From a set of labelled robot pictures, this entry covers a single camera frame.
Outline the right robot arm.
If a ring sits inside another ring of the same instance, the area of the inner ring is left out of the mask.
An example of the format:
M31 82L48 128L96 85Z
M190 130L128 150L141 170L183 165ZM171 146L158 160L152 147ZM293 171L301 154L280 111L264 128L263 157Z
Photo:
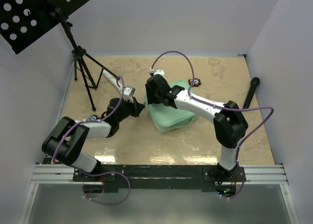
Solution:
M238 105L233 101L214 102L178 85L171 87L160 74L151 76L145 87L148 104L189 111L213 123L216 139L221 144L218 176L223 181L230 181L235 176L239 143L248 129Z

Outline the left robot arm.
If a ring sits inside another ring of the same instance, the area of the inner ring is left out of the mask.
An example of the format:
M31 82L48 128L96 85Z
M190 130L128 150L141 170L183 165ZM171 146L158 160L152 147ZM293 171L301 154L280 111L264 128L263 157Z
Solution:
M113 98L96 120L77 121L65 116L43 142L42 152L64 165L83 170L86 178L96 181L101 177L100 162L82 152L85 141L112 137L121 121L129 116L138 117L144 108L135 98L132 101Z

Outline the mint green medicine case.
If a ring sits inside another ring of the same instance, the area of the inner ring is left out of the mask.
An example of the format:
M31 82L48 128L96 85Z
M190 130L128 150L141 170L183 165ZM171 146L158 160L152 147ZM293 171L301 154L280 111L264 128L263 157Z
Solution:
M145 108L160 133L167 133L172 130L182 129L192 124L198 115L181 109L174 109L160 104L148 104L148 96L144 98Z

